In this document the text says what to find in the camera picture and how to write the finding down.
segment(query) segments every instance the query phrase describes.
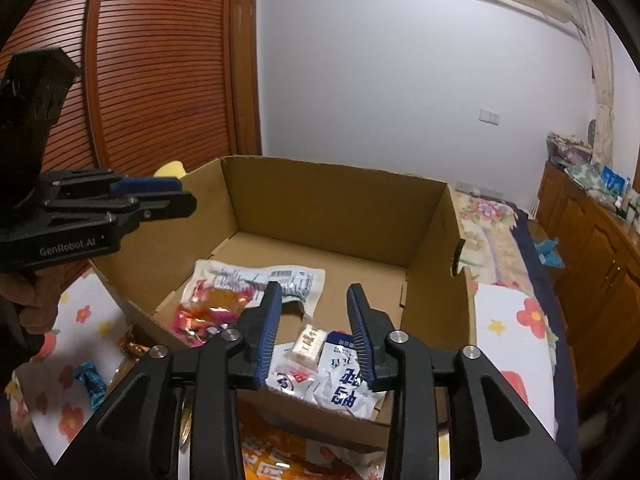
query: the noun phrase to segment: hand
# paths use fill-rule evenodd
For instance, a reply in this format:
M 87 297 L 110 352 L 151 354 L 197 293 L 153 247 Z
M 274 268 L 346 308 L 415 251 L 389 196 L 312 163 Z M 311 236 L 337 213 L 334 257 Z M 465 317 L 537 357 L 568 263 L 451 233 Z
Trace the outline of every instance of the hand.
M 20 324 L 30 334 L 50 332 L 58 316 L 58 302 L 62 293 L 64 270 L 62 266 L 35 271 L 31 285 L 20 274 L 0 272 L 0 296 L 25 308 L 20 313 Z

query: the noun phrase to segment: light switch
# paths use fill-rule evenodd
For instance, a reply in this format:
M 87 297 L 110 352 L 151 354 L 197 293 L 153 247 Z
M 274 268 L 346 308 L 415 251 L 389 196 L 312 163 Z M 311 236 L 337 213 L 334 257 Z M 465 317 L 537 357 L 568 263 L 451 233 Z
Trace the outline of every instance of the light switch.
M 495 124 L 496 126 L 500 124 L 500 115 L 494 114 L 489 110 L 480 110 L 480 120 L 483 123 Z

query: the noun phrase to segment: metal screw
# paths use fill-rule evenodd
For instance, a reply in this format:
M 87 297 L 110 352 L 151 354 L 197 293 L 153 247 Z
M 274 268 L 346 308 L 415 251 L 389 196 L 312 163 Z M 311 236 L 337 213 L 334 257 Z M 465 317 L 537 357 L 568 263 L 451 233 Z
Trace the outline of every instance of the metal screw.
M 153 359 L 162 359 L 163 357 L 165 357 L 167 354 L 169 353 L 169 349 L 164 346 L 164 345 L 156 345 L 156 346 L 152 346 L 149 349 L 149 355 L 153 358 Z
M 403 332 L 402 330 L 394 330 L 389 334 L 389 339 L 394 343 L 406 343 L 409 341 L 409 335 L 407 332 Z
M 242 332 L 240 332 L 237 328 L 227 328 L 222 333 L 222 339 L 227 341 L 237 341 L 242 337 Z
M 482 352 L 477 346 L 467 345 L 462 349 L 462 353 L 468 359 L 478 359 Z

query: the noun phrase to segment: red flower pattern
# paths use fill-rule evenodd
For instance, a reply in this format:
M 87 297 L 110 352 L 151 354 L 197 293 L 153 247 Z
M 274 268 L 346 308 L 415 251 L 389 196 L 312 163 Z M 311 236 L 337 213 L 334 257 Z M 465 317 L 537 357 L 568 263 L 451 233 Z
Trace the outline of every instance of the red flower pattern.
M 45 392 L 40 392 L 36 397 L 36 410 L 38 410 L 42 416 L 47 415 L 47 407 L 49 406 L 49 399 Z
M 492 285 L 503 286 L 505 288 L 513 288 L 514 290 L 521 290 L 518 282 L 505 283 L 503 281 L 493 282 Z
M 57 336 L 56 336 L 56 333 L 53 332 L 53 330 L 51 332 L 47 332 L 44 335 L 44 343 L 40 347 L 40 351 L 31 358 L 31 362 L 41 363 L 44 361 L 44 359 L 49 357 L 53 353 L 53 351 L 56 349 L 56 339 L 57 339 Z
M 529 326 L 533 335 L 538 339 L 545 338 L 545 316 L 542 313 L 540 304 L 534 298 L 524 300 L 524 310 L 516 314 L 516 319 L 522 326 Z
M 91 307 L 87 305 L 76 312 L 76 322 L 84 324 L 84 322 L 91 317 Z
M 491 200 L 475 198 L 472 208 L 478 213 L 478 216 L 484 220 L 491 222 L 499 222 L 502 217 L 509 211 L 507 206 Z
M 82 428 L 84 413 L 82 412 L 82 408 L 72 408 L 71 404 L 66 402 L 65 405 L 62 406 L 61 416 L 58 431 L 71 442 Z
M 74 368 L 72 367 L 72 365 L 67 365 L 64 368 L 62 368 L 62 371 L 58 376 L 58 380 L 60 381 L 60 384 L 62 384 L 63 390 L 66 390 L 68 388 L 71 388 L 71 386 L 73 386 L 74 384 L 74 377 L 72 375 L 73 372 L 74 372 Z
M 509 371 L 505 372 L 501 370 L 500 373 L 505 379 L 507 379 L 507 382 L 511 385 L 511 387 L 514 390 L 516 390 L 516 393 L 520 396 L 522 400 L 524 400 L 524 402 L 528 406 L 529 397 L 527 396 L 527 390 L 524 387 L 524 381 L 522 380 L 522 377 L 520 377 L 520 375 L 517 374 L 516 372 L 509 372 Z

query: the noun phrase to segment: blue candy wrapper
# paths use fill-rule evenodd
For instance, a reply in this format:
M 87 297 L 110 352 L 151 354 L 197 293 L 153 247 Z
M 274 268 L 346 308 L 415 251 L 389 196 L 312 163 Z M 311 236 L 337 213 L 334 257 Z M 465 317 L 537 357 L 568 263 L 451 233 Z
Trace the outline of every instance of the blue candy wrapper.
M 564 269 L 564 262 L 560 257 L 560 254 L 556 250 L 558 246 L 558 239 L 542 240 L 541 242 L 534 244 L 536 252 L 540 258 L 540 262 L 547 267 L 555 267 L 556 269 Z
M 85 361 L 72 375 L 86 388 L 91 400 L 91 409 L 95 411 L 100 408 L 107 394 L 107 385 L 98 373 L 95 363 L 91 360 Z

